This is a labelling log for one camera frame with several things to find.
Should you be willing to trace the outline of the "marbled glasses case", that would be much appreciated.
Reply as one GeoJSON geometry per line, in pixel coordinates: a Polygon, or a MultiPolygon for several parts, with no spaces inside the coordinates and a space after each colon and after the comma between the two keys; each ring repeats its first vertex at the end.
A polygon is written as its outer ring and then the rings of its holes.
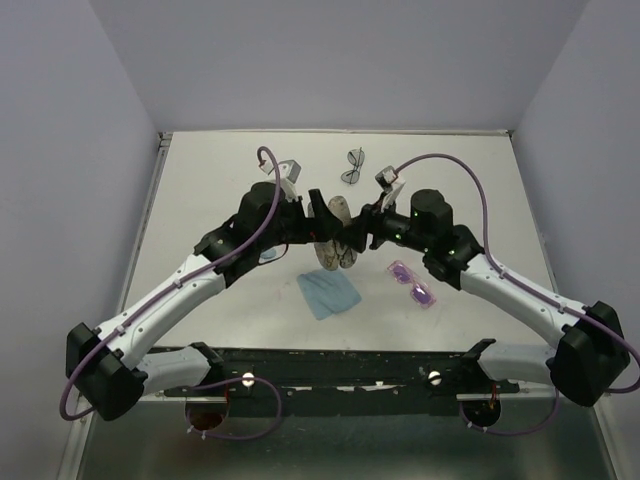
{"type": "MultiPolygon", "coordinates": [[[[328,209],[344,226],[352,223],[350,209],[343,196],[332,197],[328,202],[328,209]]],[[[354,266],[358,257],[354,249],[338,240],[315,243],[314,250],[321,267],[328,271],[349,269],[354,266]]]]}

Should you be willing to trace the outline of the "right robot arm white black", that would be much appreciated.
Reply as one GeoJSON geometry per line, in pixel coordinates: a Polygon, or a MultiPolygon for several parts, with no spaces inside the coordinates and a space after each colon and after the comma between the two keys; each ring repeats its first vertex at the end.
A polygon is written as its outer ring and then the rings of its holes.
{"type": "Polygon", "coordinates": [[[454,224],[453,209],[437,190],[414,193],[407,216],[365,205],[337,238],[357,252],[386,241],[420,252],[433,278],[493,304],[543,339],[541,345],[490,341],[460,367],[461,382],[471,391],[483,391],[495,380],[525,381],[553,386],[590,407],[611,392],[630,364],[612,307],[584,306],[509,273],[489,258],[468,227],[454,224]]]}

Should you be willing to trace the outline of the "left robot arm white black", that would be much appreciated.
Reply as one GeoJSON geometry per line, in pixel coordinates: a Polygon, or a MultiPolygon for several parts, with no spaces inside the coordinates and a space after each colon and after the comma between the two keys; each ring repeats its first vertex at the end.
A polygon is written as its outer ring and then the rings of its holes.
{"type": "Polygon", "coordinates": [[[106,421],[128,412],[145,394],[190,385],[214,393],[220,368],[201,347],[156,355],[155,343],[191,311],[229,288],[279,245],[333,239],[350,221],[346,200],[324,200],[317,189],[310,203],[290,200],[271,182],[254,184],[238,211],[205,234],[180,267],[151,293],[116,317],[91,328],[75,326],[66,339],[67,386],[76,388],[106,421]]]}

